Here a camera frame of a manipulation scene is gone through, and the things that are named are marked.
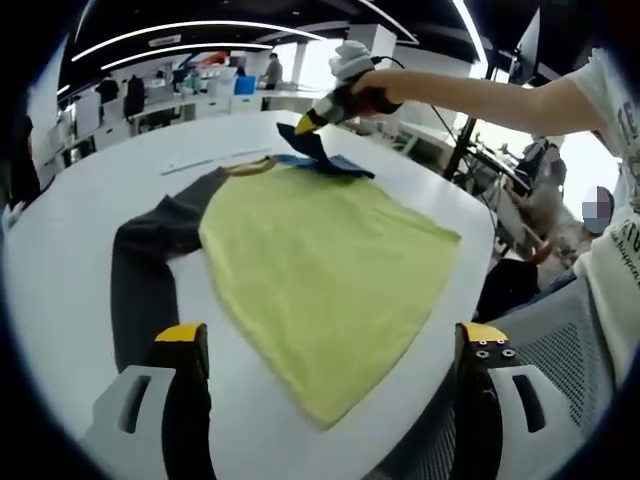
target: white t-shirt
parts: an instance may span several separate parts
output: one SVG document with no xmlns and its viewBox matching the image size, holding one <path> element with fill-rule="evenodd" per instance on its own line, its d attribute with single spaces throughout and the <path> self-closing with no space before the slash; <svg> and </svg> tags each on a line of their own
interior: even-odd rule
<svg viewBox="0 0 640 480">
<path fill-rule="evenodd" d="M 606 120 L 609 128 L 601 133 L 610 150 L 623 159 L 627 202 L 616 205 L 605 234 L 575 265 L 594 295 L 620 384 L 640 340 L 640 108 L 604 50 L 594 50 L 589 63 L 568 78 Z"/>
</svg>

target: dark gray sleeve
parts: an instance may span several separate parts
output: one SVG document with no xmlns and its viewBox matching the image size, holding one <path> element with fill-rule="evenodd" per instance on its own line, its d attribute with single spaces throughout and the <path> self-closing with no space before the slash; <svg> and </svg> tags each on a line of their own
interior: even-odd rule
<svg viewBox="0 0 640 480">
<path fill-rule="evenodd" d="M 204 175 L 118 229 L 111 264 L 111 323 L 119 372 L 142 365 L 155 337 L 179 323 L 175 282 L 166 262 L 201 247 L 200 221 L 226 179 L 224 169 Z"/>
</svg>

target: ceiling light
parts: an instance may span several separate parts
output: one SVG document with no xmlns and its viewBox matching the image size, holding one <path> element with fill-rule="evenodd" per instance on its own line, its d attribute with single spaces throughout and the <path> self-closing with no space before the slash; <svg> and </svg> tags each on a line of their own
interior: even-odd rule
<svg viewBox="0 0 640 480">
<path fill-rule="evenodd" d="M 175 52 L 176 50 L 189 50 L 195 48 L 259 48 L 262 50 L 271 50 L 271 45 L 261 45 L 259 43 L 195 43 L 193 45 L 179 45 L 177 47 L 167 47 L 160 48 L 158 50 L 151 50 L 149 52 L 139 53 L 137 55 L 133 55 L 131 57 L 123 58 L 122 60 L 118 60 L 117 62 L 109 63 L 103 66 L 102 70 L 109 70 L 116 65 L 120 65 L 122 63 L 130 62 L 131 60 L 137 60 L 139 58 L 148 57 L 150 55 L 155 55 L 157 53 L 167 53 L 167 52 Z"/>
<path fill-rule="evenodd" d="M 302 30 L 296 30 L 295 28 L 282 27 L 280 25 L 270 25 L 268 23 L 256 23 L 256 22 L 241 22 L 235 20 L 198 20 L 193 22 L 180 22 L 180 23 L 169 23 L 167 25 L 158 25 L 156 27 L 143 28 L 142 30 L 136 30 L 135 32 L 125 33 L 124 35 L 120 35 L 114 37 L 110 40 L 106 40 L 102 43 L 94 45 L 91 48 L 88 48 L 84 52 L 79 53 L 75 57 L 71 58 L 72 62 L 76 62 L 80 60 L 82 57 L 89 55 L 90 53 L 95 52 L 96 50 L 100 50 L 107 45 L 111 45 L 113 43 L 119 42 L 120 40 L 125 40 L 127 38 L 135 37 L 138 35 L 144 35 L 145 33 L 157 32 L 159 30 L 168 30 L 170 28 L 182 28 L 182 27 L 211 27 L 211 26 L 235 26 L 235 27 L 250 27 L 250 28 L 264 28 L 266 30 L 277 30 L 279 32 L 286 32 L 292 35 L 302 35 L 303 37 L 309 37 L 314 40 L 326 40 L 326 38 L 321 37 L 320 35 L 316 35 L 315 33 L 304 32 Z"/>
<path fill-rule="evenodd" d="M 478 29 L 476 28 L 475 23 L 473 23 L 473 19 L 471 18 L 471 14 L 467 9 L 463 0 L 452 0 L 456 9 L 458 10 L 458 14 L 462 21 L 464 22 L 464 26 L 467 28 L 467 32 L 469 32 L 469 36 L 471 37 L 471 41 L 473 42 L 473 46 L 475 47 L 476 54 L 480 59 L 480 63 L 485 66 L 489 65 L 489 61 L 487 60 L 487 54 L 484 51 L 484 45 L 482 45 L 482 40 L 480 39 L 480 34 L 478 33 Z"/>
<path fill-rule="evenodd" d="M 409 30 L 407 30 L 402 25 L 400 25 L 400 22 L 398 22 L 395 18 L 391 17 L 387 12 L 385 12 L 381 8 L 376 7 L 369 0 L 358 0 L 358 2 L 363 4 L 365 7 L 370 8 L 371 10 L 376 12 L 378 15 L 380 15 L 381 17 L 386 19 L 389 23 L 391 23 L 393 26 L 395 26 L 398 30 L 400 30 L 402 33 L 404 33 L 407 37 L 409 37 L 409 39 L 411 40 L 411 42 L 414 45 L 419 45 L 420 44 L 418 39 L 416 37 L 414 37 Z"/>
</svg>

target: white table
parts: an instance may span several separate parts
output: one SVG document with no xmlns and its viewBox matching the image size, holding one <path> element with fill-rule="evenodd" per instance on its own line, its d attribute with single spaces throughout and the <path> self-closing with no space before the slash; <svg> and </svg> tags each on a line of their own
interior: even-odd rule
<svg viewBox="0 0 640 480">
<path fill-rule="evenodd" d="M 402 154 L 406 155 L 415 146 L 419 139 L 429 142 L 432 145 L 437 145 L 442 149 L 442 153 L 438 158 L 438 163 L 442 165 L 442 158 L 450 158 L 453 153 L 453 149 L 456 146 L 455 139 L 449 135 L 449 132 L 438 130 L 436 128 L 428 127 L 427 125 L 420 125 L 418 123 L 400 122 L 400 130 L 411 135 L 411 138 L 402 149 Z"/>
<path fill-rule="evenodd" d="M 110 319 L 116 229 L 176 194 L 221 159 L 161 176 L 171 162 L 239 150 L 293 151 L 275 123 L 291 112 L 209 118 L 134 137 L 62 172 L 6 238 L 6 284 L 16 338 L 43 398 L 73 438 L 116 377 Z M 460 233 L 453 272 L 431 318 L 398 364 L 346 417 L 320 431 L 301 412 L 212 293 L 204 257 L 172 263 L 180 316 L 209 327 L 211 454 L 222 480 L 360 480 L 396 445 L 436 392 L 454 357 L 454 325 L 471 319 L 493 245 L 487 208 L 398 153 L 334 127 L 331 154 L 376 174 L 399 202 Z"/>
</svg>

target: person's arm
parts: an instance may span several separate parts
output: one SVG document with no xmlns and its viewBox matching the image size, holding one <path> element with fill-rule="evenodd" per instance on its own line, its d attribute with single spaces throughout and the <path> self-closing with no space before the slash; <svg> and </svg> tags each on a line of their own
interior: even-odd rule
<svg viewBox="0 0 640 480">
<path fill-rule="evenodd" d="M 382 87 L 392 103 L 414 100 L 465 113 L 513 130 L 564 135 L 606 129 L 605 120 L 568 78 L 539 88 L 489 80 L 455 78 L 411 70 L 376 70 L 356 82 L 353 91 Z"/>
</svg>

